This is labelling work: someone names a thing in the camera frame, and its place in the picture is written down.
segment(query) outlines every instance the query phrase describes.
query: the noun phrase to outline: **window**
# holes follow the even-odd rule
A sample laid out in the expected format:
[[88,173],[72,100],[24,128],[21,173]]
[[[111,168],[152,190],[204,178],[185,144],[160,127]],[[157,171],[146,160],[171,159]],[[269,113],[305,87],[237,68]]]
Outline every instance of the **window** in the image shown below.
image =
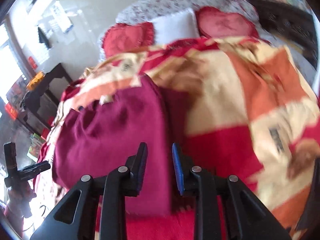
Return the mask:
[[7,31],[2,24],[0,26],[0,97],[5,103],[8,103],[7,92],[20,76],[22,71],[12,53]]

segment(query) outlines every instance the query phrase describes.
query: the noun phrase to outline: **orange box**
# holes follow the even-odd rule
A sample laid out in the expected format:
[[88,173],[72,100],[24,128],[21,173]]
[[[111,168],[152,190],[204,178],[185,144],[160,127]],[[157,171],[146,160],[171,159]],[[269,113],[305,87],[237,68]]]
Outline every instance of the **orange box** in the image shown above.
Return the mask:
[[16,109],[14,109],[14,107],[12,105],[10,105],[10,103],[7,103],[4,107],[4,109],[6,110],[6,112],[9,114],[9,116],[13,120],[17,119],[19,113]]

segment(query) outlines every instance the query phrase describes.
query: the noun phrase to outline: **white wall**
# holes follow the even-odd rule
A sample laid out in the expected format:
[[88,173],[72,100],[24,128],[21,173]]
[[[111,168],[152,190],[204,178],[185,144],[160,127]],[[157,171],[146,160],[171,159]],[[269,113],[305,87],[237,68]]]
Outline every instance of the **white wall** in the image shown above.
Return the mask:
[[[47,4],[52,5],[54,0],[47,0]],[[39,5],[38,11],[42,13],[42,19],[33,9],[27,15],[24,5],[17,0],[9,11],[12,27],[17,36],[18,42],[23,48],[26,57],[37,56],[43,47],[37,47],[37,33],[35,24],[43,24],[46,29],[53,29],[50,37],[52,49],[48,51],[49,59],[39,64],[38,70],[50,71],[57,63],[61,62],[66,71],[73,79],[77,79],[85,67],[95,66],[99,58],[99,48],[97,39],[101,32],[115,22],[116,15],[132,2],[137,0],[59,0],[74,24],[74,28],[63,34],[55,26],[50,10],[44,5]],[[52,92],[60,97],[67,83],[65,81],[55,81]]]

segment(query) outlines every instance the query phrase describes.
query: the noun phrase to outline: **human hand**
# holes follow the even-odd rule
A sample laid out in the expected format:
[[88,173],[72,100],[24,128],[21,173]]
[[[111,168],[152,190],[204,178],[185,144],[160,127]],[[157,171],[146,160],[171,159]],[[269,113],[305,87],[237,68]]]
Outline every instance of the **human hand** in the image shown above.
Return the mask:
[[22,189],[23,196],[19,191],[13,189],[12,187],[9,187],[7,191],[8,198],[9,198],[7,206],[10,209],[10,211],[18,217],[23,216],[21,211],[21,205],[22,205],[23,199],[30,202],[31,199],[37,196],[36,193],[30,188],[30,185],[27,181],[22,182],[21,189]]
[[295,148],[288,166],[287,176],[295,179],[299,174],[314,165],[316,158],[320,157],[320,146],[314,139],[303,139]]

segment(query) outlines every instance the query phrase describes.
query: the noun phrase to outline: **red heart-shaped pillow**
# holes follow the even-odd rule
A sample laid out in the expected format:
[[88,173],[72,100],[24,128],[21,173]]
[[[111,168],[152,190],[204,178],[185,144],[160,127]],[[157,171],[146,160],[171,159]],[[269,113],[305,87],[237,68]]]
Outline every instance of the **red heart-shaped pillow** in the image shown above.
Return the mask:
[[106,57],[111,57],[130,49],[152,45],[153,39],[153,24],[150,22],[137,25],[118,23],[106,32],[102,48]]
[[254,24],[238,13],[225,13],[205,6],[196,12],[199,32],[206,38],[251,36],[258,38]]

